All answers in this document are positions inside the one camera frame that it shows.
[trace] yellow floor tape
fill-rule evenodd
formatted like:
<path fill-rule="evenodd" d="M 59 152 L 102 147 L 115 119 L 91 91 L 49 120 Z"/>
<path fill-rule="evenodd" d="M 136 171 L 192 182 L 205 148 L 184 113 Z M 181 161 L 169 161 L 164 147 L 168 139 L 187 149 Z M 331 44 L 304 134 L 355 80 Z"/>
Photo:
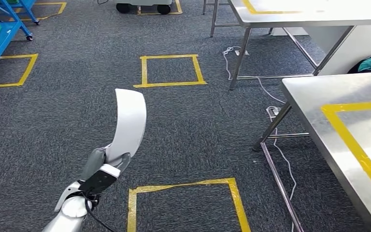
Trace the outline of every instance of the yellow floor tape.
<path fill-rule="evenodd" d="M 175 5 L 177 7 L 177 12 L 170 12 L 168 13 L 169 15 L 179 15 L 179 14 L 182 14 L 183 13 L 183 9 L 181 9 L 181 5 L 180 5 L 180 1 L 179 0 L 174 0 L 175 1 Z M 137 15 L 159 15 L 160 13 L 141 13 L 141 12 L 138 12 Z"/>
<path fill-rule="evenodd" d="M 136 232 L 136 215 L 137 215 L 137 193 L 142 192 L 153 192 L 164 189 L 170 189 L 173 187 L 180 186 L 192 186 L 192 185 L 213 185 L 213 184 L 228 184 L 231 191 L 231 196 L 234 201 L 235 210 L 237 212 L 238 220 L 240 221 L 240 227 L 242 232 L 250 232 L 251 229 L 248 224 L 247 216 L 245 215 L 241 196 L 238 191 L 237 183 L 235 178 L 225 179 L 214 179 L 204 180 L 194 183 L 179 184 L 179 185 L 156 185 L 156 186 L 141 186 L 135 189 L 129 189 L 128 191 L 128 217 L 127 217 L 127 232 Z"/>
<path fill-rule="evenodd" d="M 33 66 L 35 65 L 36 59 L 38 58 L 38 54 L 28 54 L 28 55 L 16 55 L 16 56 L 4 56 L 0 57 L 0 59 L 14 59 L 14 58 L 30 58 L 29 64 L 26 67 L 25 71 L 23 72 L 22 77 L 17 83 L 9 83 L 9 84 L 0 84 L 0 87 L 12 87 L 12 86 L 21 86 L 24 84 L 26 79 L 28 78 L 30 72 L 32 71 Z"/>
<path fill-rule="evenodd" d="M 53 16 L 56 16 L 56 15 L 59 15 L 61 13 L 63 13 L 63 11 L 65 10 L 65 7 L 66 7 L 66 4 L 67 2 L 39 2 L 39 3 L 35 3 L 34 5 L 60 5 L 60 8 L 58 10 L 57 13 L 55 14 L 51 14 L 51 15 L 48 15 L 48 16 L 44 16 L 44 17 L 36 17 L 38 20 L 44 20 L 44 19 L 47 19 L 47 18 L 50 18 L 50 17 L 53 17 Z M 22 8 L 16 8 L 15 9 L 15 13 L 20 13 L 22 11 Z M 22 18 L 21 19 L 22 21 L 31 21 L 30 18 Z"/>
<path fill-rule="evenodd" d="M 135 88 L 147 87 L 168 87 L 168 86 L 192 86 L 192 85 L 206 85 L 201 73 L 201 68 L 197 60 L 197 54 L 187 55 L 161 55 L 161 56 L 142 56 L 142 83 L 141 85 L 133 85 Z M 148 59 L 167 59 L 167 58 L 192 58 L 194 70 L 196 72 L 197 81 L 188 82 L 166 82 L 166 83 L 148 83 L 147 81 L 147 60 Z"/>

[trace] yellow tape square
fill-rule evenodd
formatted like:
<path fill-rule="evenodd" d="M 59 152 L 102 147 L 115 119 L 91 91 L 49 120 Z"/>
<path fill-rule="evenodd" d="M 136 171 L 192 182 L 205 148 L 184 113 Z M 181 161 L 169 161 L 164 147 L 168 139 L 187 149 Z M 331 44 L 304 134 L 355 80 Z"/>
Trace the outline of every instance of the yellow tape square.
<path fill-rule="evenodd" d="M 272 14 L 298 14 L 303 13 L 304 11 L 257 11 L 255 7 L 251 4 L 250 0 L 243 0 L 244 5 L 248 9 L 248 11 L 253 15 L 272 15 Z M 317 10 L 314 11 L 315 13 L 322 13 L 324 11 Z"/>
<path fill-rule="evenodd" d="M 59 8 L 59 10 L 58 10 L 57 13 L 51 14 L 51 15 L 48 15 L 48 16 L 43 16 L 43 17 L 36 17 L 36 18 L 38 20 L 44 20 L 44 19 L 47 19 L 49 17 L 55 16 L 55 15 L 59 15 L 59 14 L 63 13 L 63 11 L 65 10 L 66 4 L 67 4 L 67 2 L 64 2 L 64 1 L 62 1 L 62 2 L 39 2 L 39 3 L 35 3 L 34 6 L 35 5 L 60 5 L 60 8 Z M 16 13 L 20 13 L 21 11 L 22 11 L 22 8 L 16 8 L 15 9 L 15 12 Z M 22 21 L 31 21 L 30 18 L 22 18 L 21 20 Z"/>
<path fill-rule="evenodd" d="M 164 59 L 164 58 L 192 58 L 194 64 L 194 70 L 196 72 L 197 81 L 188 82 L 166 82 L 166 83 L 151 83 L 147 81 L 147 60 L 148 59 Z M 191 86 L 191 85 L 206 85 L 207 82 L 202 78 L 201 68 L 197 60 L 197 54 L 188 55 L 162 55 L 162 56 L 142 56 L 142 84 L 133 85 L 135 88 L 146 88 L 146 87 L 166 87 L 166 86 Z"/>
<path fill-rule="evenodd" d="M 214 185 L 214 184 L 228 184 L 231 196 L 234 201 L 235 210 L 237 212 L 238 220 L 240 221 L 242 232 L 251 232 L 248 224 L 247 216 L 245 215 L 243 203 L 241 201 L 240 193 L 237 188 L 235 178 L 203 180 L 188 184 L 179 185 L 157 185 L 157 186 L 140 186 L 135 189 L 128 190 L 128 216 L 127 216 L 127 232 L 136 232 L 136 215 L 137 215 L 137 193 L 153 192 L 164 189 L 170 189 L 179 186 L 192 186 L 192 185 Z"/>
<path fill-rule="evenodd" d="M 17 55 L 17 56 L 2 56 L 0 59 L 14 59 L 14 58 L 29 58 L 29 63 L 21 76 L 20 80 L 17 83 L 8 83 L 0 84 L 0 87 L 11 87 L 11 86 L 21 86 L 28 78 L 30 71 L 32 71 L 33 66 L 35 65 L 38 54 L 29 54 L 29 55 Z"/>
<path fill-rule="evenodd" d="M 179 15 L 183 13 L 183 9 L 181 9 L 180 1 L 179 0 L 174 0 L 175 5 L 177 7 L 177 12 L 170 12 L 168 13 L 169 15 Z M 137 15 L 160 15 L 160 13 L 142 13 L 141 11 L 137 12 Z"/>
<path fill-rule="evenodd" d="M 332 127 L 336 130 L 346 146 L 355 156 L 362 169 L 371 179 L 371 159 L 359 145 L 343 121 L 339 118 L 338 112 L 371 110 L 371 102 L 348 103 L 348 104 L 327 104 L 321 107 Z"/>

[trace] white cable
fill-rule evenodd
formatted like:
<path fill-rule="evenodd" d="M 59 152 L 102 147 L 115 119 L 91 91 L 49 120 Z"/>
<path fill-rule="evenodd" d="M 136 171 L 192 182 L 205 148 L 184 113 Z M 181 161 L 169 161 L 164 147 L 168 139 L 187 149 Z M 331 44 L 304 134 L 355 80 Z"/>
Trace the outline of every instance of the white cable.
<path fill-rule="evenodd" d="M 241 47 L 238 47 L 238 46 L 234 46 L 234 47 L 228 47 L 225 51 L 223 51 L 223 57 L 225 59 L 225 64 L 226 64 L 226 70 L 228 72 L 228 80 L 231 80 L 231 73 L 229 72 L 228 70 L 228 60 L 227 60 L 227 57 L 225 55 L 227 55 L 229 52 L 231 51 L 234 51 L 234 48 L 241 48 Z M 280 103 L 283 103 L 285 104 L 284 101 L 274 97 L 273 95 L 271 95 L 265 88 L 264 86 L 262 85 L 262 82 L 261 82 L 261 79 L 257 76 L 240 76 L 240 77 L 253 77 L 253 78 L 256 78 L 258 81 L 259 81 L 259 85 L 261 86 L 262 90 L 264 90 L 271 98 L 273 98 L 274 100 L 277 100 L 279 101 Z M 270 117 L 270 121 L 272 122 L 272 116 L 270 114 L 270 109 L 271 108 L 275 108 L 275 106 L 269 106 L 266 111 L 268 113 L 268 116 Z M 275 135 L 278 134 L 278 128 L 275 128 Z M 289 170 L 289 175 L 291 176 L 291 179 L 292 181 L 294 182 L 294 186 L 292 187 L 292 191 L 291 191 L 291 195 L 289 196 L 289 200 L 292 200 L 292 197 L 294 196 L 294 191 L 295 191 L 295 188 L 297 187 L 297 182 L 294 178 L 294 175 L 292 174 L 292 169 L 291 169 L 291 163 L 289 162 L 289 160 L 285 157 L 284 153 L 282 152 L 282 150 L 276 145 L 276 142 L 277 142 L 277 139 L 274 140 L 274 147 L 276 147 L 278 149 L 278 151 L 281 153 L 282 157 L 284 158 L 284 160 L 286 161 L 286 163 L 288 164 L 288 170 Z M 294 232 L 294 223 L 292 222 L 291 224 L 291 232 Z"/>
<path fill-rule="evenodd" d="M 241 47 L 238 47 L 238 46 L 234 46 L 234 47 L 228 47 L 225 51 L 223 51 L 223 57 L 225 59 L 225 69 L 227 70 L 228 72 L 228 80 L 230 81 L 231 80 L 231 73 L 229 72 L 228 70 L 228 60 L 227 60 L 227 57 L 225 55 L 227 55 L 229 52 L 232 52 L 234 51 L 234 48 L 237 47 L 237 48 L 241 48 Z M 256 78 L 258 81 L 259 81 L 259 84 L 261 85 L 261 88 L 262 90 L 264 90 L 270 97 L 272 97 L 273 99 L 279 101 L 280 103 L 283 103 L 285 104 L 285 101 L 282 101 L 282 100 L 279 100 L 278 98 L 274 97 L 273 95 L 271 95 L 265 88 L 264 86 L 262 85 L 262 82 L 261 82 L 261 79 L 257 76 L 239 76 L 239 77 L 253 77 L 253 78 Z"/>
<path fill-rule="evenodd" d="M 275 106 L 268 106 L 268 108 L 266 109 L 267 113 L 268 113 L 268 116 L 270 117 L 270 121 L 272 122 L 272 116 L 270 114 L 270 110 L 271 108 L 276 108 Z M 278 128 L 275 128 L 275 135 L 278 135 Z M 289 170 L 289 175 L 291 176 L 291 179 L 292 181 L 294 182 L 294 186 L 292 187 L 292 191 L 291 191 L 291 195 L 289 196 L 289 200 L 292 200 L 292 197 L 294 196 L 294 191 L 295 191 L 295 188 L 297 187 L 297 182 L 294 178 L 294 175 L 292 174 L 292 170 L 291 170 L 291 163 L 288 161 L 288 159 L 285 157 L 284 153 L 282 152 L 282 150 L 276 145 L 276 142 L 277 142 L 277 139 L 274 140 L 274 147 L 276 147 L 278 149 L 278 151 L 281 153 L 282 157 L 284 158 L 284 160 L 286 161 L 286 163 L 288 164 L 288 170 Z M 292 222 L 291 224 L 291 232 L 294 232 L 294 223 Z"/>

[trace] metal table edge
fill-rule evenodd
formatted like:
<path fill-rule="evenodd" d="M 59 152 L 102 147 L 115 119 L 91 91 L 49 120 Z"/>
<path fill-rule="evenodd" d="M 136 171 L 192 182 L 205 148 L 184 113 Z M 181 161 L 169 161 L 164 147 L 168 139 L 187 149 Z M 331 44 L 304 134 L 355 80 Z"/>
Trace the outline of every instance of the metal table edge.
<path fill-rule="evenodd" d="M 244 23 L 243 20 L 240 17 L 240 14 L 237 12 L 237 9 L 235 9 L 234 5 L 232 4 L 231 0 L 228 0 L 229 6 L 231 7 L 232 11 L 234 12 L 235 17 L 238 20 L 238 23 L 240 24 L 241 27 L 243 28 L 248 28 L 249 23 Z"/>
<path fill-rule="evenodd" d="M 292 109 L 295 111 L 295 113 L 300 118 L 300 121 L 305 127 L 306 131 L 309 132 L 309 135 L 312 141 L 315 143 L 319 152 L 321 152 L 323 158 L 328 163 L 328 166 L 334 173 L 335 177 L 338 179 L 338 182 L 340 183 L 342 188 L 345 190 L 353 206 L 356 208 L 356 210 L 360 214 L 362 220 L 366 223 L 366 227 L 371 231 L 371 214 L 369 210 L 366 208 L 365 204 L 356 194 L 355 190 L 352 188 L 349 181 L 347 181 L 348 179 L 346 178 L 344 173 L 341 171 L 341 169 L 339 168 L 339 166 L 337 165 L 333 157 L 330 155 L 330 152 L 328 151 L 327 147 L 325 146 L 325 144 L 323 143 L 319 135 L 313 129 L 310 121 L 308 121 L 307 118 L 305 117 L 305 113 L 300 109 L 294 97 L 290 94 L 288 88 L 285 86 L 283 80 L 284 79 L 282 79 L 281 89 L 287 99 L 287 102 L 292 106 Z"/>

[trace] black cable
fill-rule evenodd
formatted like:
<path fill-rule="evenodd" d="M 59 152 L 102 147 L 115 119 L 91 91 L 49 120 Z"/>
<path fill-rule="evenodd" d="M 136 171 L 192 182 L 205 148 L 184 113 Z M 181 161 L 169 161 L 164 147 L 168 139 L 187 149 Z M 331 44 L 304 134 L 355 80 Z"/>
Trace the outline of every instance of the black cable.
<path fill-rule="evenodd" d="M 113 229 L 111 229 L 108 225 L 104 224 L 104 222 L 100 221 L 100 219 L 98 219 L 97 217 L 95 217 L 92 213 L 92 210 L 90 209 L 89 207 L 89 204 L 88 202 L 95 202 L 94 200 L 91 200 L 89 199 L 87 196 L 85 196 L 84 194 L 82 194 L 85 198 L 85 207 L 86 207 L 86 211 L 92 216 L 92 218 L 94 218 L 94 220 L 96 220 L 98 223 L 100 223 L 100 225 L 104 226 L 106 229 L 108 229 L 109 231 L 111 232 L 116 232 L 114 231 Z"/>
<path fill-rule="evenodd" d="M 99 2 L 99 0 L 97 0 L 97 4 L 102 5 L 102 4 L 107 3 L 108 1 L 109 1 L 109 0 L 106 0 L 106 1 L 104 1 L 104 2 Z"/>

